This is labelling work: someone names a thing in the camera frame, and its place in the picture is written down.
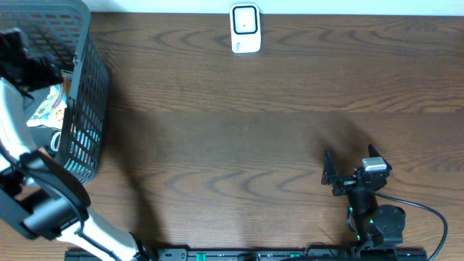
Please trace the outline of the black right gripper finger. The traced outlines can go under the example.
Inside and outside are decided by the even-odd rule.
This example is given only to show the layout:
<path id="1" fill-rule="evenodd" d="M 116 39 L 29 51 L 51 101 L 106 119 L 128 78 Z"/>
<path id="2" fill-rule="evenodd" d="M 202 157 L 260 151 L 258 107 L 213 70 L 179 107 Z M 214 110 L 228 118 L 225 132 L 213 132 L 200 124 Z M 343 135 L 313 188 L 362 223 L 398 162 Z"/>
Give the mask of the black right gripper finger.
<path id="1" fill-rule="evenodd" d="M 368 154 L 369 154 L 369 157 L 381 157 L 377 149 L 372 144 L 368 145 Z"/>
<path id="2" fill-rule="evenodd" d="M 322 181 L 335 181 L 336 177 L 337 177 L 337 171 L 336 171 L 334 161 L 331 157 L 329 150 L 325 150 Z"/>

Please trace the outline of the yellow snack bag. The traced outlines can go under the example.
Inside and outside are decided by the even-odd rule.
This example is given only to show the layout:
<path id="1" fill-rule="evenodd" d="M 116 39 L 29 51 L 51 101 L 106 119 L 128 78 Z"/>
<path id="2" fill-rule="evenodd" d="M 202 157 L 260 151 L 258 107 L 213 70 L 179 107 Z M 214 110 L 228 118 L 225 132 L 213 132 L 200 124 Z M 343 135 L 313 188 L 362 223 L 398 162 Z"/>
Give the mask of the yellow snack bag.
<path id="1" fill-rule="evenodd" d="M 27 121 L 28 127 L 46 126 L 47 128 L 62 129 L 73 76 L 69 71 L 64 71 L 62 78 L 62 83 L 49 87 L 49 94 Z"/>

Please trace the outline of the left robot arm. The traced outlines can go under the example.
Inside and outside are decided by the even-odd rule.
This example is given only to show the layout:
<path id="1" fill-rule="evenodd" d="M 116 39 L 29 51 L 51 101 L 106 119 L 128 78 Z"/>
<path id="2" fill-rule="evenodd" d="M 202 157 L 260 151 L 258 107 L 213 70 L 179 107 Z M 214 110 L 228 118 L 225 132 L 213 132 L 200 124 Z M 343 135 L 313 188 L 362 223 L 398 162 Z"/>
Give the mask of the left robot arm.
<path id="1" fill-rule="evenodd" d="M 27 54 L 20 29 L 1 32 L 1 219 L 27 239 L 71 243 L 100 260 L 156 260 L 97 214 L 79 180 L 36 146 L 23 99 L 63 80 L 52 57 Z"/>

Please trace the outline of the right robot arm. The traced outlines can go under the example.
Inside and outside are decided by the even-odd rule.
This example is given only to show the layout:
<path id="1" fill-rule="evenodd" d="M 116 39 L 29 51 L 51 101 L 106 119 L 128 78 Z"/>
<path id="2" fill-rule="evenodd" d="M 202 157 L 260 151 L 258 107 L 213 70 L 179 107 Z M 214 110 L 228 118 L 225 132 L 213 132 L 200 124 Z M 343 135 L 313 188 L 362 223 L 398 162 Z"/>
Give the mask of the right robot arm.
<path id="1" fill-rule="evenodd" d="M 321 183 L 332 187 L 334 196 L 346 196 L 349 207 L 347 222 L 358 236 L 358 245 L 352 248 L 355 256 L 368 251 L 395 251 L 403 242 L 405 211 L 391 204 L 379 205 L 375 193 L 386 184 L 391 165 L 371 144 L 369 157 L 351 175 L 339 175 L 329 151 L 324 151 Z"/>

